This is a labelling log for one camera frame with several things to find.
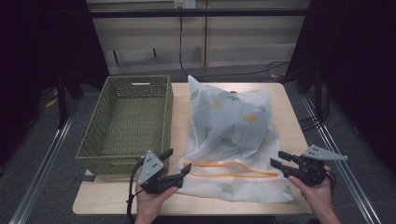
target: power cord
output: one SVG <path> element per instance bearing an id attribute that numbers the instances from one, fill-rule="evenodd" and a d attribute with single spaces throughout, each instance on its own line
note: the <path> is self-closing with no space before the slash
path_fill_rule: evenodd
<path id="1" fill-rule="evenodd" d="M 129 197 L 128 197 L 128 201 L 126 201 L 128 203 L 127 208 L 126 208 L 126 214 L 129 218 L 129 220 L 131 221 L 131 223 L 134 223 L 134 217 L 132 216 L 132 203 L 134 202 L 134 196 L 136 196 L 138 193 L 143 191 L 143 190 L 140 190 L 136 194 L 132 194 L 134 176 L 135 176 L 137 170 L 139 169 L 139 167 L 143 165 L 144 161 L 145 160 L 143 158 L 136 164 L 136 166 L 132 170 L 131 179 L 129 181 Z"/>
<path id="2" fill-rule="evenodd" d="M 303 132 L 307 132 L 309 130 L 312 130 L 314 128 L 317 128 L 318 126 L 322 125 L 326 118 L 329 116 L 330 112 L 330 93 L 327 93 L 327 97 L 324 103 L 324 106 L 322 108 L 322 114 L 321 116 L 315 115 L 312 118 L 307 118 L 307 119 L 299 119 L 300 127 Z"/>
<path id="3" fill-rule="evenodd" d="M 193 75 L 190 75 L 190 74 L 188 74 L 188 73 L 186 72 L 186 70 L 185 70 L 184 67 L 183 67 L 182 54 L 181 54 L 181 49 L 182 49 L 182 33 L 183 33 L 183 17 L 179 17 L 179 21 L 180 21 L 180 32 L 179 32 L 180 40 L 179 40 L 178 60 L 179 60 L 179 63 L 180 63 L 180 67 L 181 67 L 181 70 L 184 72 L 184 74 L 186 74 L 186 76 L 192 76 L 192 77 L 194 77 L 195 79 L 197 79 L 197 80 L 199 80 L 199 81 L 204 81 L 204 80 L 200 80 L 202 77 L 248 76 L 248 75 L 256 75 L 256 74 L 259 74 L 259 73 L 266 73 L 266 76 L 263 77 L 262 79 L 260 79 L 260 80 L 258 81 L 258 82 L 262 82 L 262 81 L 264 81 L 267 77 L 269 77 L 269 71 L 271 71 L 272 69 L 277 68 L 277 67 L 279 67 L 279 66 L 281 66 L 281 65 L 284 65 L 284 64 L 286 64 L 286 63 L 289 63 L 289 62 L 271 62 L 271 63 L 268 63 L 268 64 L 267 64 L 267 68 L 266 68 L 265 70 L 261 70 L 261 71 L 257 71 L 257 72 L 252 72 L 252 73 L 215 74 L 215 75 L 205 75 L 205 76 L 198 76 L 198 77 L 193 76 Z M 271 64 L 274 64 L 274 63 L 279 63 L 279 64 L 270 68 L 270 65 L 271 65 Z"/>
<path id="4" fill-rule="evenodd" d="M 332 192 L 333 192 L 335 186 L 337 185 L 337 178 L 335 177 L 335 174 L 332 173 L 331 171 L 326 171 L 325 175 L 330 179 L 330 182 L 332 183 Z"/>

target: wooden table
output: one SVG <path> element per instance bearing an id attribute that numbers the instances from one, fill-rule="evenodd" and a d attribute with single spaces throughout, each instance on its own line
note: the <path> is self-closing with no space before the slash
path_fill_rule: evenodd
<path id="1" fill-rule="evenodd" d="M 210 83 L 226 91 L 268 89 L 273 108 L 273 123 L 280 135 L 281 150 L 301 155 L 307 144 L 285 89 L 278 83 Z M 184 155 L 191 126 L 190 91 L 188 83 L 172 84 L 174 108 L 172 118 L 170 174 Z M 73 211 L 79 215 L 125 214 L 128 199 L 128 175 L 98 175 L 93 182 L 82 182 Z M 311 210 L 300 191 L 290 185 L 294 201 L 286 203 L 235 203 L 175 194 L 162 207 L 160 215 L 282 215 L 309 214 Z"/>

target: wicker basket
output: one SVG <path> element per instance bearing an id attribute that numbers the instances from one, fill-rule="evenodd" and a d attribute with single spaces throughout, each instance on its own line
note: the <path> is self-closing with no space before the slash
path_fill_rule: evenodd
<path id="1" fill-rule="evenodd" d="M 95 175 L 130 174 L 170 147 L 170 77 L 108 77 L 76 156 Z"/>

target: mesh laundry bag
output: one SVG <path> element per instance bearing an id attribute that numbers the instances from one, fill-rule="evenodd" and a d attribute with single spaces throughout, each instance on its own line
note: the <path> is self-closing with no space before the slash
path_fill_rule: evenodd
<path id="1" fill-rule="evenodd" d="M 283 175 L 270 165 L 279 140 L 271 125 L 268 90 L 230 93 L 189 77 L 192 125 L 177 173 L 190 162 L 178 191 L 226 201 L 292 200 Z"/>

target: hand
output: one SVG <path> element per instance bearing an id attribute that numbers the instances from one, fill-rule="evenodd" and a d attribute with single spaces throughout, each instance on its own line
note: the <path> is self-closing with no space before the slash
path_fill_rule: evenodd
<path id="1" fill-rule="evenodd" d="M 289 176 L 288 180 L 301 191 L 302 196 L 308 201 L 312 213 L 321 224 L 341 223 L 332 210 L 332 182 L 329 177 L 314 187 L 308 187 L 295 176 Z"/>
<path id="2" fill-rule="evenodd" d="M 136 172 L 136 179 L 139 179 L 142 168 Z M 170 198 L 177 192 L 177 187 L 172 187 L 162 194 L 147 194 L 140 185 L 136 184 L 135 188 L 137 213 L 135 224 L 150 224 L 160 213 L 161 206 L 166 199 Z"/>

